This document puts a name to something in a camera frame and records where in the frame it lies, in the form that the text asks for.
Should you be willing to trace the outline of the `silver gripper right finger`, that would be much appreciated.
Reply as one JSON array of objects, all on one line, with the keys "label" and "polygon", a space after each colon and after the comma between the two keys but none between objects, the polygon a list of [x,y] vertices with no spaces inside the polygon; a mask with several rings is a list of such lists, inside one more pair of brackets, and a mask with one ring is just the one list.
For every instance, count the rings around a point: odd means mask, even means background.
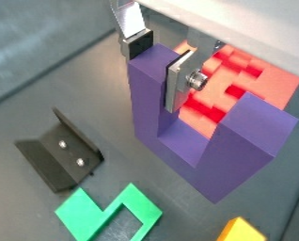
[{"label": "silver gripper right finger", "polygon": [[217,40],[195,28],[188,28],[188,47],[166,66],[164,108],[176,112],[188,98],[189,90],[201,91],[208,77],[203,63],[212,56]]}]

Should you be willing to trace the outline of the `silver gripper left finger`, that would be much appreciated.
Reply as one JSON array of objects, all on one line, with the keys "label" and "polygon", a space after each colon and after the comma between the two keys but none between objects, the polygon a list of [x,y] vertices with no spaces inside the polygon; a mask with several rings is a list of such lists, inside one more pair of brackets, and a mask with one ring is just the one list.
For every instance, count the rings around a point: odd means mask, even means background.
[{"label": "silver gripper left finger", "polygon": [[153,31],[145,27],[138,3],[134,0],[109,0],[117,23],[120,52],[133,59],[153,45]]}]

